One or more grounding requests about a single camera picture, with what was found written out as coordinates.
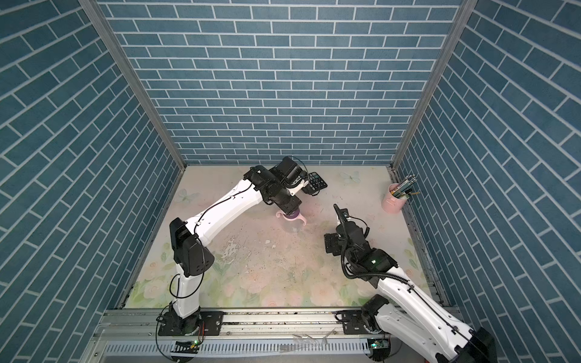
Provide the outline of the pink bottle cap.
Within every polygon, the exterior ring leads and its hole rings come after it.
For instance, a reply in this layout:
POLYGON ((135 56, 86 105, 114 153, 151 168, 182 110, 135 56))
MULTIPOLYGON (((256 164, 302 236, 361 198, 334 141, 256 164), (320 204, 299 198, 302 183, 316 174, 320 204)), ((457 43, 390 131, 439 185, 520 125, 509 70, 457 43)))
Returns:
POLYGON ((300 214, 300 210, 296 209, 295 211, 293 211, 289 214, 286 214, 285 216, 289 219, 296 219, 299 216, 299 214, 300 214))

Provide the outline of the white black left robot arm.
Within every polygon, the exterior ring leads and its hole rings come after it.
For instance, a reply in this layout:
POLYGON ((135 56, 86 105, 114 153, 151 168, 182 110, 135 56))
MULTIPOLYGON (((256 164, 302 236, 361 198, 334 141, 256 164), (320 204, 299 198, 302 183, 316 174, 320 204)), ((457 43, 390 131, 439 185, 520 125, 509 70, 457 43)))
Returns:
POLYGON ((298 216, 301 200, 297 193, 308 184, 307 169, 291 157, 270 169, 252 166, 216 203, 186 221, 176 218, 169 224, 176 275, 169 283, 172 301, 156 318, 158 336, 204 333, 201 285, 215 261, 208 245, 227 225, 261 202, 276 205, 285 216, 298 216))

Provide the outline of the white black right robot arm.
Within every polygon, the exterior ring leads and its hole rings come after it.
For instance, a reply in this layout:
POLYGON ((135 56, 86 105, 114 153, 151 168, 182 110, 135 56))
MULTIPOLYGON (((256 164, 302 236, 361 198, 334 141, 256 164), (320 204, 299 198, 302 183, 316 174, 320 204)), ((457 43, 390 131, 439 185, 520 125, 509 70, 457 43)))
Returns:
POLYGON ((392 256, 370 246, 369 228, 356 222, 339 213, 336 231, 325 235, 325 250, 339 257, 346 278, 366 281, 375 289, 362 308, 367 331, 395 336, 428 362, 498 360, 492 334, 470 327, 433 300, 392 256))

